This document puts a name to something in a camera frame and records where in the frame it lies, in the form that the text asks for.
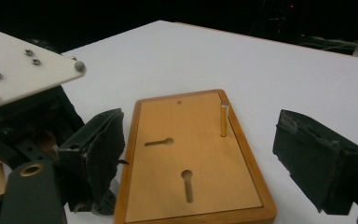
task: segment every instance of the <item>white mounting plate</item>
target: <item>white mounting plate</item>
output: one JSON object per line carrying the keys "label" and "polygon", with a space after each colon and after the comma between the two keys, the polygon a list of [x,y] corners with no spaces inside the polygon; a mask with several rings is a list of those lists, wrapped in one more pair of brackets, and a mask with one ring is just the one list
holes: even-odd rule
{"label": "white mounting plate", "polygon": [[[25,54],[26,49],[33,54]],[[34,59],[40,64],[33,64]],[[0,33],[0,106],[59,86],[85,73],[86,67],[81,61]]]}

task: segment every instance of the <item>keyhole cutout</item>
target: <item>keyhole cutout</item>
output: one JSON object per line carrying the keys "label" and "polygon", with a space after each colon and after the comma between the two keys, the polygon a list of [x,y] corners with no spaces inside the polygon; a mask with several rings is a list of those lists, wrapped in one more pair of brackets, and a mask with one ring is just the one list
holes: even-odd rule
{"label": "keyhole cutout", "polygon": [[193,189],[191,188],[191,176],[193,176],[193,173],[189,170],[184,170],[182,172],[182,178],[185,180],[186,200],[188,203],[193,202]]}
{"label": "keyhole cutout", "polygon": [[155,145],[172,145],[173,144],[173,138],[166,138],[164,140],[160,140],[160,141],[154,141],[154,142],[146,142],[145,146],[146,147],[150,147],[150,146],[155,146]]}

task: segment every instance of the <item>dark background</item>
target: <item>dark background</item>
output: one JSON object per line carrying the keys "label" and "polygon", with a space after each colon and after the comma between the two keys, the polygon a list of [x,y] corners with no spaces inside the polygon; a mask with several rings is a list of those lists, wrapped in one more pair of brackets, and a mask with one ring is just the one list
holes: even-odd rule
{"label": "dark background", "polygon": [[0,32],[47,41],[58,52],[157,20],[352,54],[358,0],[0,2]]}

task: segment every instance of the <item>wooden tray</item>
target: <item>wooden tray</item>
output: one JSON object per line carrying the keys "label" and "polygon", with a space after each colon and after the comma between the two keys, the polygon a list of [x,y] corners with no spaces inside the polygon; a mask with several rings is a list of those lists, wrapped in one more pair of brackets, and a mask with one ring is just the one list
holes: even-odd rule
{"label": "wooden tray", "polygon": [[275,204],[222,90],[139,100],[115,223],[272,223]]}

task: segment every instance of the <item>table surface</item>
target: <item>table surface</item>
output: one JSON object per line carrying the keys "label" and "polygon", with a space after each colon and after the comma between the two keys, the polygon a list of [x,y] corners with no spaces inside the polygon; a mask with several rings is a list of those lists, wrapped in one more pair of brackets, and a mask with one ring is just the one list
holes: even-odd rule
{"label": "table surface", "polygon": [[[358,57],[167,21],[63,55],[88,69],[62,85],[77,113],[87,122],[122,108],[126,141],[137,100],[224,90],[277,205],[275,223],[356,223],[355,203],[348,216],[318,213],[272,146],[282,109],[316,119],[358,145]],[[66,215],[68,223],[113,222],[91,213]]]}

